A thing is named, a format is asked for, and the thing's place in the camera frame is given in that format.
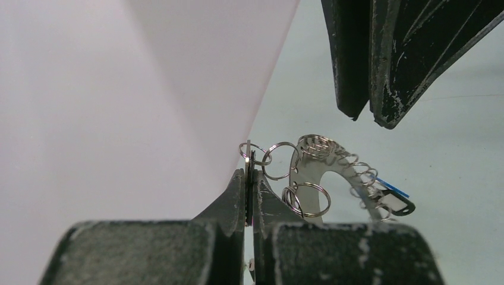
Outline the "key with black tag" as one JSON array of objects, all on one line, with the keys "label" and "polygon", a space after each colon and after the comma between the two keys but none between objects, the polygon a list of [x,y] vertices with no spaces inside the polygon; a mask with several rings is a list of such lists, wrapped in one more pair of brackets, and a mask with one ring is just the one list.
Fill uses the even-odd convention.
[{"label": "key with black tag", "polygon": [[[255,160],[255,152],[252,150],[252,147],[258,148],[262,152],[264,152],[266,160],[256,161]],[[272,156],[270,154],[266,154],[266,150],[259,147],[256,144],[253,144],[251,140],[247,140],[239,145],[240,155],[245,160],[245,168],[244,168],[244,176],[245,176],[245,226],[253,225],[253,185],[254,185],[254,170],[255,165],[258,164],[260,166],[270,165],[272,162]]]}]

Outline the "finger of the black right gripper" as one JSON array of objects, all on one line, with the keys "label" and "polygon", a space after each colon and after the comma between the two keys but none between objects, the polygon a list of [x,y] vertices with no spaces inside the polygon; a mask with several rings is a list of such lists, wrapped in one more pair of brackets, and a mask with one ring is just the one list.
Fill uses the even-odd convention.
[{"label": "finger of the black right gripper", "polygon": [[387,129],[503,21],[501,0],[371,1],[370,8],[370,110]]},{"label": "finger of the black right gripper", "polygon": [[338,109],[357,120],[369,101],[370,2],[322,1]]}]

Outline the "large metal key ring disc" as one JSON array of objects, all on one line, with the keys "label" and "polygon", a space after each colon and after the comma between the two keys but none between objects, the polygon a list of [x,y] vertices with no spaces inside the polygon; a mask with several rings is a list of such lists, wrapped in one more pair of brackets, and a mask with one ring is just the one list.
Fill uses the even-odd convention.
[{"label": "large metal key ring disc", "polygon": [[258,163],[287,209],[309,223],[394,223],[377,170],[336,141],[317,134],[263,149]]}]

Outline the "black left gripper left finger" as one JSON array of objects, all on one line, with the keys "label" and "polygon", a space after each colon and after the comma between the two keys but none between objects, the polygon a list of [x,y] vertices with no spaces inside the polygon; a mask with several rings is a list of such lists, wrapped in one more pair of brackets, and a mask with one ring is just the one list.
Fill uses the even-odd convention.
[{"label": "black left gripper left finger", "polygon": [[40,284],[242,284],[245,174],[191,220],[90,220],[70,227]]}]

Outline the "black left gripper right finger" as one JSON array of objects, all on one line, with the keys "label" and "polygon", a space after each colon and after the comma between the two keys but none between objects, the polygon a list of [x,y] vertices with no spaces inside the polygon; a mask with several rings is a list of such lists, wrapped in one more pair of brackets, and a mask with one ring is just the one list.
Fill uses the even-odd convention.
[{"label": "black left gripper right finger", "polygon": [[398,223],[304,221],[254,171],[256,284],[443,284],[422,235]]}]

